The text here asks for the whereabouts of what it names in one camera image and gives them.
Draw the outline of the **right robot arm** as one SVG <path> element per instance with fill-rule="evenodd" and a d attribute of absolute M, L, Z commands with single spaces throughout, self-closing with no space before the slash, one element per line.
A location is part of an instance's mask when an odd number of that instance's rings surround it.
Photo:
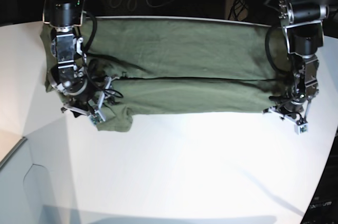
<path fill-rule="evenodd" d="M 62 111 L 87 116 L 94 124 L 106 116 L 102 106 L 118 93 L 110 76 L 94 77 L 94 62 L 87 61 L 88 50 L 97 31 L 97 20 L 85 11 L 86 0 L 45 0 L 43 23 L 51 27 L 51 54 L 56 64 L 48 71 L 49 85 L 66 102 Z"/>

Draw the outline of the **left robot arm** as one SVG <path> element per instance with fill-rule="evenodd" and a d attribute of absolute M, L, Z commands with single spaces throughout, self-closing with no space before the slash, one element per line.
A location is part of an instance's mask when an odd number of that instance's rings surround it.
<path fill-rule="evenodd" d="M 272 0 L 265 0 L 268 6 Z M 319 93 L 316 53 L 324 43 L 323 21 L 330 14 L 330 0 L 279 0 L 280 22 L 269 28 L 265 37 L 265 52 L 271 67 L 286 80 L 285 91 L 271 96 L 275 106 L 265 113 L 277 115 L 294 124 L 298 134 L 308 131 L 307 115 L 312 100 Z M 274 30 L 281 29 L 285 38 L 290 70 L 276 66 L 270 53 L 270 38 Z"/>

